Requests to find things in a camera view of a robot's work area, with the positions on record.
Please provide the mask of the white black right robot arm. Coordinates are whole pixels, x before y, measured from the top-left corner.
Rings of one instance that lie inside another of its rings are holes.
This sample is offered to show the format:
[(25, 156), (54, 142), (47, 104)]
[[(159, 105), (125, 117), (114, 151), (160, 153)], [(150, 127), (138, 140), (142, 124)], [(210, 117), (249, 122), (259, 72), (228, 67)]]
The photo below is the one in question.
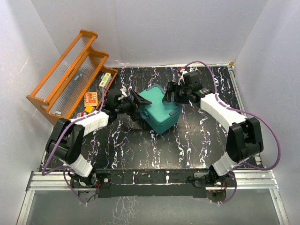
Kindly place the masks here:
[(182, 75), (178, 82), (168, 83), (162, 101), (199, 104), (226, 130), (225, 154), (210, 166), (207, 175), (212, 185), (220, 186), (230, 171), (263, 150), (260, 122), (230, 110), (217, 92), (212, 93), (203, 87), (198, 70), (187, 72), (181, 69), (180, 72)]

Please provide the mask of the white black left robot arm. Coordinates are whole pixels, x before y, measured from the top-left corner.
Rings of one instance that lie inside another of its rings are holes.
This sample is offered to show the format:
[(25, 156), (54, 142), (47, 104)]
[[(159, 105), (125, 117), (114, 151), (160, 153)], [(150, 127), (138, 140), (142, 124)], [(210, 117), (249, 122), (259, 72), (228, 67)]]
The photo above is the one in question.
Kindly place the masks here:
[(140, 118), (138, 109), (151, 104), (151, 101), (146, 100), (134, 90), (127, 95), (122, 90), (112, 89), (102, 95), (101, 106), (98, 110), (77, 119), (59, 119), (45, 147), (49, 158), (44, 168), (47, 168), (52, 157), (55, 157), (66, 164), (66, 169), (79, 175), (80, 181), (85, 186), (94, 186), (97, 176), (92, 172), (93, 166), (81, 154), (83, 138), (114, 122), (118, 114), (125, 113), (132, 121), (136, 121)]

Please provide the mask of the teal medicine kit box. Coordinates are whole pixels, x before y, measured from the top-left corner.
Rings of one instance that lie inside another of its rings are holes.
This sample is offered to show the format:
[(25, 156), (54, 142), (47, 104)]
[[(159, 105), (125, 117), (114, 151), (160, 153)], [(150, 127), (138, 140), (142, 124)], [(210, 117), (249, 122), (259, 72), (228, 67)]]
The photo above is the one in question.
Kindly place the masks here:
[(158, 84), (139, 93), (141, 97), (151, 102), (150, 105), (142, 105), (139, 112), (149, 126), (158, 135), (173, 127), (179, 119), (182, 106), (175, 102), (163, 102), (165, 90)]

